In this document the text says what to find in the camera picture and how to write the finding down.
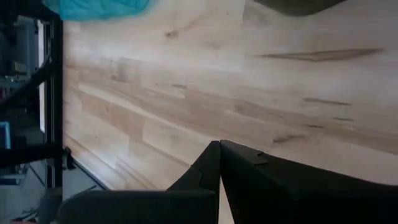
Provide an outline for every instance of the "black metal frame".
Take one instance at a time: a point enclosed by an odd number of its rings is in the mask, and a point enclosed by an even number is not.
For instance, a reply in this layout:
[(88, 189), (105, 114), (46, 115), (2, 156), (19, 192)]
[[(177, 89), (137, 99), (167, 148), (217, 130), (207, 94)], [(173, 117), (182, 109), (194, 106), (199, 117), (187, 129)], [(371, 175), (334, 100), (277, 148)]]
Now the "black metal frame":
[(0, 113), (25, 97), (44, 82), (45, 137), (44, 143), (23, 149), (0, 149), (0, 168), (47, 159), (46, 189), (62, 187), (62, 122), (63, 122), (63, 23), (59, 15), (40, 1), (18, 0), (6, 3), (8, 12), (41, 20), (44, 23), (43, 65), (15, 93), (0, 101)]

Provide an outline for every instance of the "gray floor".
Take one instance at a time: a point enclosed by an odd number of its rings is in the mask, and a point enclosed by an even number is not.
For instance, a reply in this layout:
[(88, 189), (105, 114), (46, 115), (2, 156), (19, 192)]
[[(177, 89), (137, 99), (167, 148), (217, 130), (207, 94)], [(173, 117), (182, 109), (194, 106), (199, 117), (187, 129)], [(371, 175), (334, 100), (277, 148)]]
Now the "gray floor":
[[(43, 163), (34, 162), (30, 165), (44, 181)], [(23, 217), (35, 210), (44, 190), (44, 186), (31, 169), (20, 186), (0, 186), (0, 224), (9, 223), (10, 219)], [(101, 190), (101, 188), (80, 169), (63, 173), (64, 200), (85, 190)]]

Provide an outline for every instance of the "teal fabric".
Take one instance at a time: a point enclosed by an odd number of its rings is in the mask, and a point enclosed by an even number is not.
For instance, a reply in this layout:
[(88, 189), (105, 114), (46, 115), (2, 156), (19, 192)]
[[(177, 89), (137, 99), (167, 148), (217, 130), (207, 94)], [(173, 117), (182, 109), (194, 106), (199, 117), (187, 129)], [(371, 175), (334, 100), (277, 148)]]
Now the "teal fabric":
[(62, 20), (87, 21), (135, 15), (149, 0), (43, 0)]

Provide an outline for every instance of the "light wood plank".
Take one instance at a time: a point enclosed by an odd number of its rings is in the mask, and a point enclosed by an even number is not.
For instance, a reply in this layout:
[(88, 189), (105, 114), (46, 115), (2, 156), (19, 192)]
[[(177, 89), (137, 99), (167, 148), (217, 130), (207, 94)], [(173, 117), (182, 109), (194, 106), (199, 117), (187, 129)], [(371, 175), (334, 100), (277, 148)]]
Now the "light wood plank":
[(112, 189), (166, 189), (213, 139), (398, 184), (397, 2), (306, 17), (250, 0), (155, 3), (65, 23), (65, 144)]

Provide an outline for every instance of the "blue object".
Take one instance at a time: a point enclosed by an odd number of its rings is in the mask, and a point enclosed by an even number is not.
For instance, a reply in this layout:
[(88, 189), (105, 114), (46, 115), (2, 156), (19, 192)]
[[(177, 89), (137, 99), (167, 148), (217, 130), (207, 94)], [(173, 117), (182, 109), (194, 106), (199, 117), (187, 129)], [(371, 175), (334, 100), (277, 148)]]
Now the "blue object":
[(149, 0), (43, 0), (62, 20), (87, 21), (135, 15)]
[(0, 136), (0, 138), (5, 139), (5, 147), (6, 149), (11, 149), (11, 134), (10, 134), (10, 124), (8, 122), (0, 122), (0, 129), (3, 129), (5, 132), (4, 136)]

